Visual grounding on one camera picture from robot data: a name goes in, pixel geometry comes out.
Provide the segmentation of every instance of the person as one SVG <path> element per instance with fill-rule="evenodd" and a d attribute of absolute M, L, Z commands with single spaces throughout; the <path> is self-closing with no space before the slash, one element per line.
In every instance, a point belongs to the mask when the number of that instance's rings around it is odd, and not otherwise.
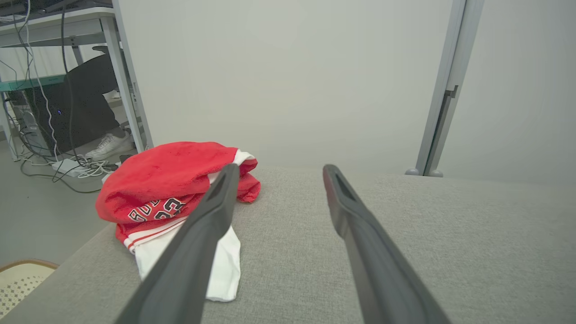
<path fill-rule="evenodd" d="M 68 109 L 73 105 L 72 134 L 77 132 L 75 127 L 83 127 L 96 138 L 105 133 L 98 147 L 84 155 L 87 159 L 105 160 L 133 148 L 132 136 L 120 127 L 103 96 L 117 87 L 110 55 L 104 54 L 70 70 L 57 93 L 50 95 Z"/>

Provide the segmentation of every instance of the gray fabric surface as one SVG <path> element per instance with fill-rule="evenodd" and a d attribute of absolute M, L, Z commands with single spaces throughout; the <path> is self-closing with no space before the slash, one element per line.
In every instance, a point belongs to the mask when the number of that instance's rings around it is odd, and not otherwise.
<path fill-rule="evenodd" d="M 576 191 L 343 170 L 454 323 L 576 322 Z M 258 167 L 237 204 L 238 297 L 202 323 L 360 323 L 321 171 Z M 139 283 L 134 258 L 95 236 L 8 313 L 9 323 L 111 323 Z"/>

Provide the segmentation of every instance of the red and white garment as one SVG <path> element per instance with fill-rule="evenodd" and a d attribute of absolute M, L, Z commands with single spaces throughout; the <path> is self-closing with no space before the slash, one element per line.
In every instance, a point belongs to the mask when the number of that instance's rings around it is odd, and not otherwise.
<path fill-rule="evenodd" d="M 108 177 L 96 210 L 100 218 L 118 224 L 116 238 L 135 254 L 142 279 L 230 163 L 240 166 L 238 200 L 253 202 L 260 182 L 248 172 L 256 159 L 215 142 L 161 145 L 130 157 Z M 230 227 L 217 245 L 207 298 L 233 300 L 239 280 L 240 241 Z"/>

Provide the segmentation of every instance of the shoe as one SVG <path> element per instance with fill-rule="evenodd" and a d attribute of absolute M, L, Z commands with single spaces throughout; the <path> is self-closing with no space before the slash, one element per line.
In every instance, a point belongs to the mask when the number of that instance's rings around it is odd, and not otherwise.
<path fill-rule="evenodd" d="M 92 159 L 93 161 L 105 160 L 107 157 L 114 154 L 126 152 L 132 149 L 132 136 L 128 132 L 124 132 L 124 137 L 116 137 L 112 134 L 106 134 L 98 147 L 86 153 L 84 157 L 86 159 Z"/>

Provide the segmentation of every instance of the white cloth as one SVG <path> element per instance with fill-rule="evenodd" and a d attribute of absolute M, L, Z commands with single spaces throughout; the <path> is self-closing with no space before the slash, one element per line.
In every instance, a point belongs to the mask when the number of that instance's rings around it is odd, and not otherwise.
<path fill-rule="evenodd" d="M 144 280 L 152 270 L 160 255 L 164 252 L 172 238 L 182 227 L 180 223 L 153 240 L 144 242 L 134 248 L 136 264 L 140 278 Z M 206 291 L 206 299 L 215 302 L 231 302 L 236 298 L 238 282 L 240 281 L 240 241 L 232 227 L 218 241 L 214 262 L 210 272 L 210 281 Z"/>

